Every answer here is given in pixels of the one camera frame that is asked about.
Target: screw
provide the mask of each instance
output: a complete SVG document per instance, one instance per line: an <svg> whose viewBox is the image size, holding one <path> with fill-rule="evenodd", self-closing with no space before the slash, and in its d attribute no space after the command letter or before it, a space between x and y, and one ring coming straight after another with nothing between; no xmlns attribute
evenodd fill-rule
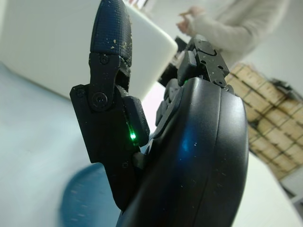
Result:
<svg viewBox="0 0 303 227"><path fill-rule="evenodd" d="M225 88L226 87L225 83L223 83L222 81L219 81L217 79L214 81L214 84L220 86L221 88Z"/></svg>
<svg viewBox="0 0 303 227"><path fill-rule="evenodd" d="M122 163L122 168L123 168L123 169L128 168L128 163L127 163L127 162Z"/></svg>
<svg viewBox="0 0 303 227"><path fill-rule="evenodd" d="M107 96L102 92L97 92L94 94L93 98L93 105L95 107L104 107L107 104Z"/></svg>
<svg viewBox="0 0 303 227"><path fill-rule="evenodd" d="M100 56L100 62L103 65L106 65L109 62L109 58L106 54Z"/></svg>
<svg viewBox="0 0 303 227"><path fill-rule="evenodd" d="M77 91L76 91L77 97L82 98L84 96L84 94L85 94L85 91L82 88L77 89Z"/></svg>

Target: person's hand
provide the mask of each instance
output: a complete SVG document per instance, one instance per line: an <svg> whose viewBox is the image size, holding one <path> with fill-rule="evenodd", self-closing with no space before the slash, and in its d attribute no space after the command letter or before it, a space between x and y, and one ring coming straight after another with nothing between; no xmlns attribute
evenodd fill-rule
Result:
<svg viewBox="0 0 303 227"><path fill-rule="evenodd" d="M188 12L193 16L196 17L199 14L203 13L205 10L202 7L199 6L192 6L191 8L189 8Z"/></svg>
<svg viewBox="0 0 303 227"><path fill-rule="evenodd" d="M183 16L183 21L181 21L180 23L177 23L179 30L185 34L188 30L188 25L189 25L189 19L186 16Z"/></svg>

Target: white table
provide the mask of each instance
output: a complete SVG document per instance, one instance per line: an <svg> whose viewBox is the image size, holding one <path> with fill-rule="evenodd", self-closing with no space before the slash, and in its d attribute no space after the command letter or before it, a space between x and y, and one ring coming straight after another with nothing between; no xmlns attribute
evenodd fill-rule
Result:
<svg viewBox="0 0 303 227"><path fill-rule="evenodd" d="M0 226L56 227L67 182L90 164L73 107L3 65L0 91ZM143 102L151 130L163 92L155 84ZM269 169L253 155L233 226L303 226Z"/></svg>

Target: green led light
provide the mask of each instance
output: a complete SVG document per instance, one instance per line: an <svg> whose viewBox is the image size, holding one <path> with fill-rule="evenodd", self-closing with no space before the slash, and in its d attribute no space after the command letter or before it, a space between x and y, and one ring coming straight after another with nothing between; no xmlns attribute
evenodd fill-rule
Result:
<svg viewBox="0 0 303 227"><path fill-rule="evenodd" d="M131 139L134 141L136 138L136 134L134 132L131 132Z"/></svg>

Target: white wall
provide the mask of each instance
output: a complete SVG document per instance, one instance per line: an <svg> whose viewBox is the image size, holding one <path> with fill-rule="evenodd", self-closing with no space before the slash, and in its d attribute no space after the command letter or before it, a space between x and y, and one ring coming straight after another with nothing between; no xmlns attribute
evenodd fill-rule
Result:
<svg viewBox="0 0 303 227"><path fill-rule="evenodd" d="M2 33L3 20L5 16L6 1L7 0L0 0L0 38Z"/></svg>
<svg viewBox="0 0 303 227"><path fill-rule="evenodd" d="M245 59L269 78L288 81L303 93L303 0L292 0L276 32Z"/></svg>
<svg viewBox="0 0 303 227"><path fill-rule="evenodd" d="M204 6L212 13L211 0L157 0L153 6L152 19L172 38L177 35L185 41L189 37L181 34L176 23L180 21L178 13L186 11L192 5ZM293 0L285 20L244 61L252 63L268 78L289 81L298 90L303 84L303 0Z"/></svg>

